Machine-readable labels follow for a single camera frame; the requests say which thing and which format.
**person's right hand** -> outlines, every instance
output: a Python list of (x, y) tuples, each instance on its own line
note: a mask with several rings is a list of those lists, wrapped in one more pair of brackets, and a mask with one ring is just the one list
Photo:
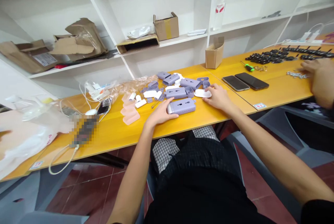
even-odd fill
[(322, 69), (333, 69), (334, 70), (334, 63), (329, 58), (322, 58), (316, 60), (306, 60), (301, 63), (301, 66), (310, 73), (315, 73), (316, 71)]
[(231, 115), (238, 109), (238, 107), (233, 102), (231, 102), (227, 91), (223, 89), (222, 86), (214, 83), (210, 87), (206, 88), (205, 91), (210, 91), (212, 94), (211, 98), (203, 98), (203, 101), (209, 105), (223, 110), (228, 115)]

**person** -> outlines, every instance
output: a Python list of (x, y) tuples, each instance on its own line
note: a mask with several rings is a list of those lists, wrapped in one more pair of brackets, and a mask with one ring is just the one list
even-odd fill
[[(212, 97), (203, 100), (238, 125), (261, 161), (301, 204), (301, 223), (334, 223), (334, 192), (312, 169), (246, 116), (221, 86), (213, 84), (206, 90)], [(162, 102), (144, 124), (108, 224), (135, 223), (154, 128), (178, 117), (166, 112), (172, 100)], [(247, 198), (229, 143), (220, 142), (211, 126), (192, 130), (189, 135), (183, 141), (162, 138), (152, 148), (159, 177), (144, 223), (274, 223), (259, 214)]]

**black smartphone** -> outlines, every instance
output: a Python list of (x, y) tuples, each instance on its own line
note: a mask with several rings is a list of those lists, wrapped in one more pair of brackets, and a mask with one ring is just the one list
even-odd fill
[(240, 73), (235, 75), (238, 79), (242, 80), (244, 83), (248, 84), (254, 90), (265, 89), (269, 87), (268, 83), (265, 83), (248, 73)]
[(247, 84), (243, 83), (233, 75), (223, 77), (222, 80), (230, 85), (235, 91), (243, 91), (250, 88)]

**sleeve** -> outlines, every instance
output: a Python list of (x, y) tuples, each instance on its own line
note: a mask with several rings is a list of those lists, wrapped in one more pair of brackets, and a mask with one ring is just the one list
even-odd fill
[(301, 224), (334, 223), (334, 202), (311, 200), (302, 208)]

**floor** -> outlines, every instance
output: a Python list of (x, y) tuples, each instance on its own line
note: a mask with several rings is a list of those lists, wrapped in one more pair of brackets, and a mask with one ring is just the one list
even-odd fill
[[(231, 122), (222, 137), (235, 130)], [(135, 146), (111, 151), (112, 155), (130, 160)], [(296, 223), (261, 175), (246, 156), (237, 148), (248, 198), (258, 212), (277, 224)], [(334, 163), (314, 169), (317, 175), (334, 190)], [(89, 215), (85, 224), (106, 224), (115, 204), (118, 188), (125, 169), (107, 166), (75, 165), (61, 189), (49, 204), (47, 211), (54, 213)], [(144, 191), (145, 213), (153, 201), (147, 189)]]

